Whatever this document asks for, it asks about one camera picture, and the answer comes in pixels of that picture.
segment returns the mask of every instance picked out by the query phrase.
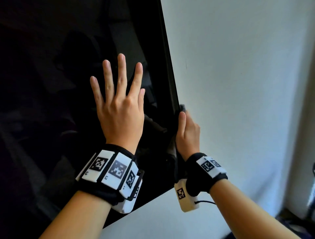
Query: finger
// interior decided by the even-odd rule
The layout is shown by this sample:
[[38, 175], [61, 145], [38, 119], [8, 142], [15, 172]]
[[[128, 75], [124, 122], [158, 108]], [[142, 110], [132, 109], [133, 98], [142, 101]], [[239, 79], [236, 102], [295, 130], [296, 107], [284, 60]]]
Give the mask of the finger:
[[138, 107], [140, 112], [143, 112], [143, 103], [144, 103], [144, 93], [146, 92], [145, 89], [141, 89], [138, 95]]
[[91, 76], [90, 83], [91, 83], [91, 87], [92, 87], [93, 94], [94, 94], [96, 109], [97, 109], [97, 111], [100, 111], [104, 105], [104, 100], [103, 100], [102, 94], [100, 92], [100, 86], [98, 84], [97, 79], [94, 76]]
[[118, 82], [116, 97], [125, 98], [127, 88], [127, 70], [126, 70], [126, 58], [123, 54], [118, 55]]
[[180, 112], [178, 117], [178, 131], [177, 134], [180, 136], [184, 136], [185, 128], [186, 128], [186, 114], [185, 112]]
[[110, 104], [113, 100], [115, 90], [111, 64], [108, 60], [103, 61], [103, 72], [105, 79], [106, 104]]
[[134, 79], [132, 81], [132, 85], [130, 87], [130, 91], [128, 94], [129, 97], [135, 98], [139, 95], [140, 88], [141, 88], [141, 82], [142, 82], [142, 74], [143, 74], [142, 64], [140, 62], [138, 62], [136, 64], [135, 76], [134, 76]]
[[190, 115], [190, 113], [189, 113], [188, 110], [185, 111], [185, 114], [186, 114], [186, 125], [187, 125], [187, 126], [194, 125], [195, 123], [194, 123], [194, 121], [192, 120], [192, 117], [191, 117], [191, 115]]

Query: forearm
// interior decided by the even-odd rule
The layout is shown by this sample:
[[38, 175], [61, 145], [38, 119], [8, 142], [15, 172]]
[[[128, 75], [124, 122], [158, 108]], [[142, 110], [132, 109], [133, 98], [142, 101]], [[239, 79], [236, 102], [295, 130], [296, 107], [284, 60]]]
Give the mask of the forearm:
[[236, 238], [298, 238], [228, 180], [218, 181], [209, 193]]
[[103, 199], [78, 191], [40, 238], [99, 238], [110, 209]]

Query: left hand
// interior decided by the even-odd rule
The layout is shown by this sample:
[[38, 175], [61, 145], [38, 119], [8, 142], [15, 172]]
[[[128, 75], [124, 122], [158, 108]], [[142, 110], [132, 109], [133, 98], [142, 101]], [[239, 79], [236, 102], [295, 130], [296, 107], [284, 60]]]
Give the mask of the left hand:
[[111, 65], [103, 61], [106, 101], [102, 97], [97, 79], [91, 76], [90, 83], [96, 102], [106, 143], [121, 146], [135, 154], [143, 131], [143, 99], [145, 89], [141, 88], [142, 64], [137, 63], [135, 77], [129, 94], [126, 96], [127, 70], [123, 54], [118, 55], [118, 83], [115, 95]]

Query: wristband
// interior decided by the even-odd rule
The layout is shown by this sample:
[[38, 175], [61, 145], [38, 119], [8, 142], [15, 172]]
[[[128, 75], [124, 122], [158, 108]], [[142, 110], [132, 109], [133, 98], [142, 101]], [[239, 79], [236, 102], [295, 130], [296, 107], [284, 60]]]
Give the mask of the wristband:
[[203, 153], [195, 153], [186, 161], [188, 177], [186, 190], [195, 197], [201, 191], [209, 192], [212, 186], [222, 179], [228, 179], [226, 170]]
[[106, 144], [76, 177], [78, 189], [102, 198], [112, 206], [120, 203], [121, 211], [114, 209], [128, 213], [133, 208], [144, 174], [134, 160], [134, 155], [126, 149]]

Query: black cable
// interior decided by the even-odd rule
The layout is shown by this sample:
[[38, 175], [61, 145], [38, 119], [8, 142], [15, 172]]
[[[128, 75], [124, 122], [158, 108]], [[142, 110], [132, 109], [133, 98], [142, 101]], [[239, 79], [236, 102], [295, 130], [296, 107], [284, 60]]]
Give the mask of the black cable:
[[195, 204], [200, 203], [200, 202], [208, 202], [208, 203], [212, 203], [212, 204], [216, 205], [215, 202], [210, 202], [210, 201], [196, 201]]

